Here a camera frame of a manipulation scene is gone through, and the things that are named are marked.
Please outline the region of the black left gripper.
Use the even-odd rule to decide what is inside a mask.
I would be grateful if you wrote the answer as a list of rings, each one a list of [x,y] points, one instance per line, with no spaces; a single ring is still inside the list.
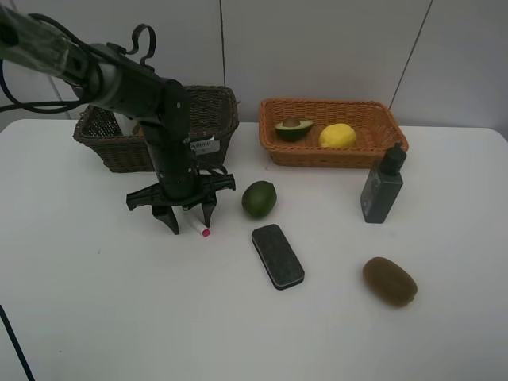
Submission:
[[[152,216],[175,235],[179,224],[172,206],[193,207],[201,203],[204,225],[209,228],[217,205],[216,192],[236,189],[233,175],[202,174],[191,148],[189,130],[173,129],[142,121],[140,124],[156,173],[157,183],[126,196],[129,210],[152,206]]]

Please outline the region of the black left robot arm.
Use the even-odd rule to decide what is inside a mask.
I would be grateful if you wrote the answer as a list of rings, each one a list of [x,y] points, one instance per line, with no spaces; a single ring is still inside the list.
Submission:
[[[208,109],[209,105],[193,98],[179,81],[159,77],[146,64],[156,43],[150,43],[139,62],[130,59],[145,30],[153,29],[146,24],[134,29],[131,50],[111,43],[86,44],[50,17],[2,7],[1,60],[62,79],[78,100],[20,102],[2,82],[10,104],[1,110],[58,114],[89,104],[137,120],[157,182],[127,194],[129,210],[151,206],[155,219],[179,233],[174,207],[190,210],[200,205],[204,224],[209,226],[217,191],[235,189],[235,180],[222,165],[198,160],[189,138],[191,107]]]

